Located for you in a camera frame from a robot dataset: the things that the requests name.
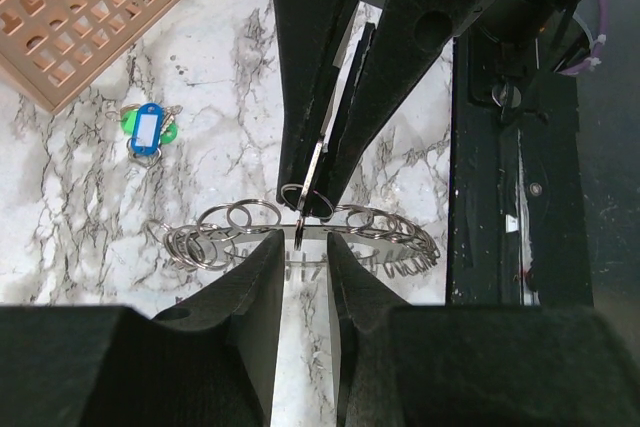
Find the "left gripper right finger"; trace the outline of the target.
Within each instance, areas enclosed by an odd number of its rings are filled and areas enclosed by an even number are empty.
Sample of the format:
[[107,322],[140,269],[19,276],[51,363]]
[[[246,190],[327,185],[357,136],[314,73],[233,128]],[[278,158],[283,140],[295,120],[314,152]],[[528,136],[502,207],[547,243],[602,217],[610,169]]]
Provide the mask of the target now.
[[585,308],[416,306],[327,239],[340,426],[635,426],[639,371]]

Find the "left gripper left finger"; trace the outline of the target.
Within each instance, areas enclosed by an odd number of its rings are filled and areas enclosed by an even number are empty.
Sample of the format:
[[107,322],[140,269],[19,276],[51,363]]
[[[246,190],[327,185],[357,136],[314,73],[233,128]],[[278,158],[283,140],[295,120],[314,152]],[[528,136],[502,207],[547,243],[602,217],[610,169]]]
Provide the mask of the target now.
[[266,426],[284,235],[153,318],[123,306],[1,311],[5,426]]

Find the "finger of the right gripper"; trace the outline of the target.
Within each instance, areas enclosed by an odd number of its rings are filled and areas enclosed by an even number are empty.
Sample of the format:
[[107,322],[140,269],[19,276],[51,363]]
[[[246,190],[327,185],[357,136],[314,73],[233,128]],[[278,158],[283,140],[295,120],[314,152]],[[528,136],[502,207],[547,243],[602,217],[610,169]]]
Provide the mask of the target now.
[[366,54],[346,86],[328,150],[307,195],[307,215],[327,215],[366,148],[440,56],[494,0],[385,0]]
[[289,207],[336,203],[357,162],[388,119],[388,113],[359,116],[343,104],[328,152],[313,160],[323,135],[348,44],[350,23],[360,1],[377,7],[385,0],[273,0],[279,44],[284,124],[277,199]]

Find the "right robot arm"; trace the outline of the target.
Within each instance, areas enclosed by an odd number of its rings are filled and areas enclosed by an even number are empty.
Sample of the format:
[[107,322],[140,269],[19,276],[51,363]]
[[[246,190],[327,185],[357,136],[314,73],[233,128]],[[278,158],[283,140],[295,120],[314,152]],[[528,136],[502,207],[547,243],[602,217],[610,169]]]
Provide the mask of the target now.
[[332,215],[366,148],[440,56],[472,26],[533,39],[581,0],[274,0],[284,124],[276,198]]

